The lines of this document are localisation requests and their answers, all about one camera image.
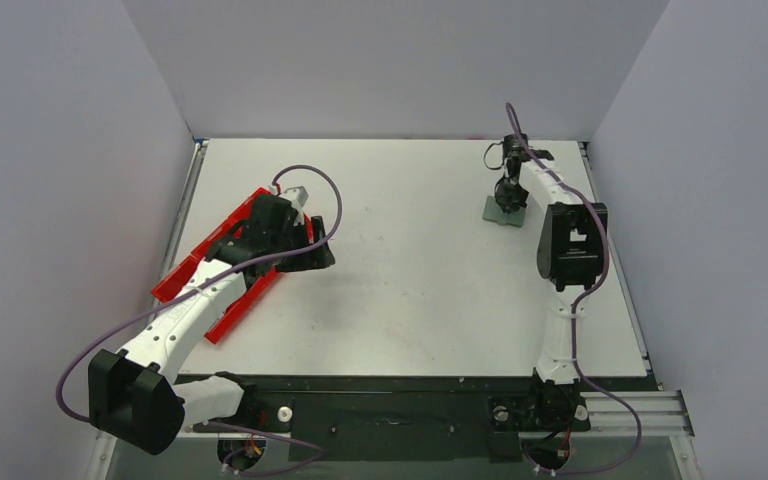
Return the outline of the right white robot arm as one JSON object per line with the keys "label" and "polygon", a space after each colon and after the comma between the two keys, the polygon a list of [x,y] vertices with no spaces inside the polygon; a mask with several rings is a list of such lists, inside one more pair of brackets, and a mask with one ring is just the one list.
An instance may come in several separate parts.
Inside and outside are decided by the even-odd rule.
{"label": "right white robot arm", "polygon": [[583,202],[562,186],[553,168],[554,157],[534,151],[527,142],[508,134],[500,141],[502,176],[488,198],[483,218],[500,225],[521,227],[532,203],[544,213],[536,253],[540,277],[548,282],[544,338],[535,376],[524,400],[526,424],[554,431],[567,427],[582,408],[576,396],[580,376],[574,367],[573,320],[584,313],[572,304],[601,278],[604,245],[599,230],[607,226],[607,209],[595,204],[592,215]]}

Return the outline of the green card holder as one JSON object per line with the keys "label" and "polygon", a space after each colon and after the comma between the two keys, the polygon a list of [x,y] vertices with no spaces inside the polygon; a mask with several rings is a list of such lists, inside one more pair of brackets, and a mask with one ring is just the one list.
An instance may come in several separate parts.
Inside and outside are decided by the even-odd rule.
{"label": "green card holder", "polygon": [[519,208],[506,213],[493,196],[487,196],[482,212],[482,219],[501,226],[521,228],[525,222],[525,209]]}

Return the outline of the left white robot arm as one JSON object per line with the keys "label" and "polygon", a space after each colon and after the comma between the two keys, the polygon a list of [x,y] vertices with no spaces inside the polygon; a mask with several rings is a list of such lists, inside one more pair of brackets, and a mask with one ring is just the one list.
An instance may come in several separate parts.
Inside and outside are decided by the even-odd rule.
{"label": "left white robot arm", "polygon": [[292,187],[254,198],[248,218],[214,240],[158,316],[117,352],[88,366],[89,422],[142,451],[166,450],[186,426],[222,419],[251,427],[258,402],[245,381],[217,373],[176,382],[185,360],[229,307],[271,271],[324,269],[335,259],[321,217],[305,215],[308,194]]}

